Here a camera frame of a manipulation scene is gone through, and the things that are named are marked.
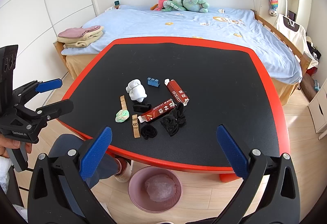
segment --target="metal screw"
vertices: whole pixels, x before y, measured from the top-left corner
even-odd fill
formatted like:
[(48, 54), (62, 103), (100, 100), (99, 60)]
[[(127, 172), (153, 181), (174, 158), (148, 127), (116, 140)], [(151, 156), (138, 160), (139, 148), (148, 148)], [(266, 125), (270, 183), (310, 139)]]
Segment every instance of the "metal screw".
[(284, 157), (284, 159), (286, 159), (286, 160), (289, 160), (291, 157), (290, 157), (290, 155), (288, 155), (287, 153), (284, 153), (283, 154), (283, 157)]
[(76, 154), (76, 150), (71, 149), (68, 151), (68, 156), (74, 156)]
[(45, 154), (44, 153), (41, 153), (40, 155), (39, 155), (39, 160), (43, 160), (45, 158)]
[(260, 156), (261, 152), (258, 149), (254, 149), (254, 150), (252, 150), (252, 154), (255, 155), (255, 156)]

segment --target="hand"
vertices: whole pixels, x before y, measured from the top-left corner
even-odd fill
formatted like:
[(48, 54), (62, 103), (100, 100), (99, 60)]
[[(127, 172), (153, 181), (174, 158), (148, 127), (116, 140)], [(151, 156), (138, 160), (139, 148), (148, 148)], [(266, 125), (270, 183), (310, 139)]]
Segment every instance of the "hand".
[[(0, 156), (9, 158), (9, 155), (6, 151), (7, 148), (11, 149), (17, 149), (20, 147), (21, 142), (13, 139), (9, 139), (4, 137), (4, 135), (0, 134)], [(31, 143), (26, 143), (25, 144), (25, 149), (28, 154), (32, 152), (32, 144)]]

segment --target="blue bedsheet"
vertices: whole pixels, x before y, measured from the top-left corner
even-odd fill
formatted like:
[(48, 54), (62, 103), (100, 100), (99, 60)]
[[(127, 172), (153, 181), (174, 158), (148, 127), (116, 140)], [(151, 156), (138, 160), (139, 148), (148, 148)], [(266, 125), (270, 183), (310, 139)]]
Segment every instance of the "blue bedsheet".
[(103, 36), (85, 48), (66, 48), (63, 55), (97, 54), (119, 38), (141, 36), (202, 37), (251, 48), (270, 77), (286, 84), (302, 79), (301, 67), (289, 48), (254, 19), (251, 10), (210, 9), (208, 13), (150, 11), (122, 6), (87, 22), (104, 26)]

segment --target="red table leg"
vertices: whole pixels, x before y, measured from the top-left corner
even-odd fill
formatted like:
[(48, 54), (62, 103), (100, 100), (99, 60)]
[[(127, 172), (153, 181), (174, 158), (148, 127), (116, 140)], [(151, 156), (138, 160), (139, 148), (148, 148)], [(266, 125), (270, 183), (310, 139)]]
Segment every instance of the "red table leg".
[(231, 181), (237, 180), (240, 177), (236, 176), (235, 173), (221, 173), (219, 174), (219, 179), (223, 182), (223, 183), (229, 183)]

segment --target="drawer handle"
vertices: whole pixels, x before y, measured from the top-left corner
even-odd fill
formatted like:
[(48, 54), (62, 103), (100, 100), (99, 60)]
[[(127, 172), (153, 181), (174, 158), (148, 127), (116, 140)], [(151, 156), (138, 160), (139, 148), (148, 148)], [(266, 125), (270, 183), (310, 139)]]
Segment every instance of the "drawer handle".
[(320, 107), (320, 104), (319, 104), (319, 110), (320, 110), (321, 114), (324, 115), (324, 114), (323, 114), (323, 110), (322, 110), (321, 107)]

